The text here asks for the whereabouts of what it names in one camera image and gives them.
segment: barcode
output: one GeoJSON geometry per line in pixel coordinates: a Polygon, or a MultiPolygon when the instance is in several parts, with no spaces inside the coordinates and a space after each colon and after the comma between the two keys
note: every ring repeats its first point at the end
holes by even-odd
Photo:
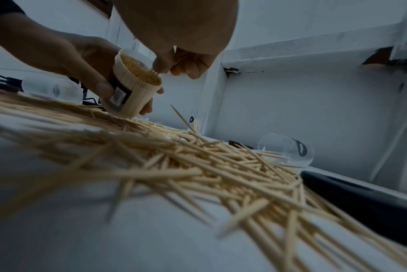
{"type": "Polygon", "coordinates": [[[119,106],[123,102],[126,93],[123,92],[119,87],[115,89],[115,94],[111,97],[111,102],[116,106],[119,106]]]}

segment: toothpick container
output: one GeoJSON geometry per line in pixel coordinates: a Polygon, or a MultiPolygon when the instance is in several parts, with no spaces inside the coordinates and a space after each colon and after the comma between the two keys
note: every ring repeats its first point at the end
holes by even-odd
{"type": "Polygon", "coordinates": [[[142,71],[150,70],[151,61],[149,58],[135,50],[121,49],[115,56],[112,76],[109,80],[115,93],[109,99],[100,99],[100,102],[110,114],[131,119],[136,117],[145,104],[160,90],[161,80],[157,86],[142,81],[127,69],[121,60],[122,55],[127,55],[139,62],[142,71]]]}

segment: white shelf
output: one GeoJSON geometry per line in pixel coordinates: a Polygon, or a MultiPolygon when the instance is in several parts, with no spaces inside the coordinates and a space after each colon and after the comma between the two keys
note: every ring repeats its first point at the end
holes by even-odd
{"type": "Polygon", "coordinates": [[[240,73],[354,68],[377,49],[394,46],[403,29],[397,23],[226,50],[222,65],[240,73]]]}

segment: sleeve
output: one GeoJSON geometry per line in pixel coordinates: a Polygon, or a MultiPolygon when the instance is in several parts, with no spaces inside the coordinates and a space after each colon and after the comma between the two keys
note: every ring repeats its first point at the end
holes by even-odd
{"type": "Polygon", "coordinates": [[[22,13],[24,11],[12,0],[0,0],[0,15],[6,13],[22,13]]]}

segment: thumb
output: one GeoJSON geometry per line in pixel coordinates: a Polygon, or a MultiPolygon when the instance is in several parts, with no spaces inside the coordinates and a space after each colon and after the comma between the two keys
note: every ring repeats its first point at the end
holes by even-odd
{"type": "Polygon", "coordinates": [[[153,69],[157,73],[167,73],[175,64],[175,50],[172,48],[167,52],[156,53],[153,69]]]}
{"type": "Polygon", "coordinates": [[[66,69],[90,91],[101,98],[109,98],[114,94],[114,89],[105,77],[91,67],[80,55],[73,56],[73,59],[68,63],[66,69]]]}

